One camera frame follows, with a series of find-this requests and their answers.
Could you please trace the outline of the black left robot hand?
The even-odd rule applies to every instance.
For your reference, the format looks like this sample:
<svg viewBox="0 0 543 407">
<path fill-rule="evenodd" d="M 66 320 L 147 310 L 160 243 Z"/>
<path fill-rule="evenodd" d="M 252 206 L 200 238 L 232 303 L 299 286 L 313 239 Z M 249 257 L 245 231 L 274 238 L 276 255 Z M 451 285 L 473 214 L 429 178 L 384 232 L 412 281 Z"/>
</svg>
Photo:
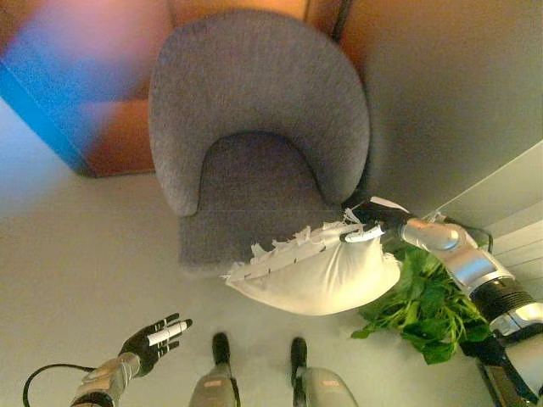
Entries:
<svg viewBox="0 0 543 407">
<path fill-rule="evenodd" d="M 192 319 L 182 320 L 179 313 L 168 315 L 130 336 L 120 354 L 135 354 L 139 360 L 136 377 L 146 376 L 159 359 L 180 346 L 181 335 L 192 324 Z"/>
</svg>

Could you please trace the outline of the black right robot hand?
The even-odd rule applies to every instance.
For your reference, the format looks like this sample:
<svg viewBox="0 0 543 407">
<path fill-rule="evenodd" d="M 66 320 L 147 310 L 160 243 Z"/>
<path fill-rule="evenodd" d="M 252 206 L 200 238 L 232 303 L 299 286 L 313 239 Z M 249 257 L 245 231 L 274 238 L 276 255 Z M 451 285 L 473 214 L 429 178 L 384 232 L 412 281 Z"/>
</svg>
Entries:
<svg viewBox="0 0 543 407">
<path fill-rule="evenodd" d="M 401 229 L 415 215 L 401 205 L 380 197 L 371 197 L 344 211 L 345 217 L 361 224 L 356 231 L 340 236 L 343 243 L 362 243 L 381 237 L 390 230 Z"/>
</svg>

